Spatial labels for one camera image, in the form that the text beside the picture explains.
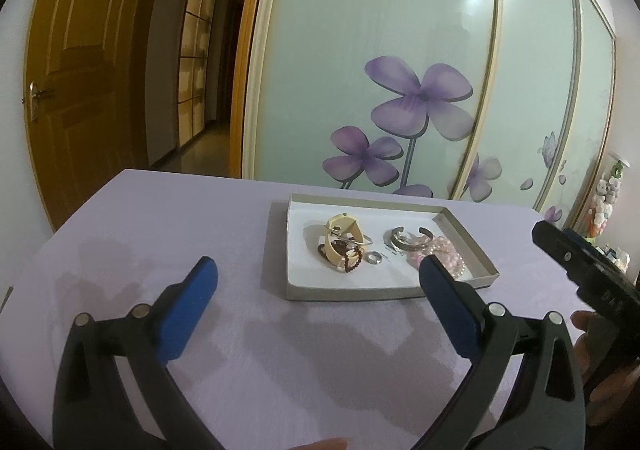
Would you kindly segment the person's right hand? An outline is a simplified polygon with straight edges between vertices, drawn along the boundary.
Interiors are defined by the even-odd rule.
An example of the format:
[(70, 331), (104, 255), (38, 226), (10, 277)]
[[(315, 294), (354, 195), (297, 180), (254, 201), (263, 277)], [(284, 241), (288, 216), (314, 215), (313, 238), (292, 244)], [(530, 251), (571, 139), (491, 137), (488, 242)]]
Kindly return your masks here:
[[(574, 355), (582, 382), (587, 384), (605, 362), (604, 339), (608, 328), (604, 319), (593, 311), (576, 310), (570, 316), (574, 328), (582, 334), (574, 344)], [(596, 427), (613, 421), (628, 404), (639, 381), (639, 360), (625, 361), (611, 368), (587, 395), (587, 425)]]

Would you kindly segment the person's left hand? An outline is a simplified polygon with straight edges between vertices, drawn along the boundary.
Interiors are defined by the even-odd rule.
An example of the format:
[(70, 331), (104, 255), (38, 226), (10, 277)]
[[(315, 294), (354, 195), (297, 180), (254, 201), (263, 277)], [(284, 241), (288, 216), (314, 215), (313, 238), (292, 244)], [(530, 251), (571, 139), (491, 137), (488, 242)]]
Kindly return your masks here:
[(292, 448), (291, 450), (347, 450), (349, 440), (347, 438), (330, 438), (312, 442), (311, 444), (302, 444)]

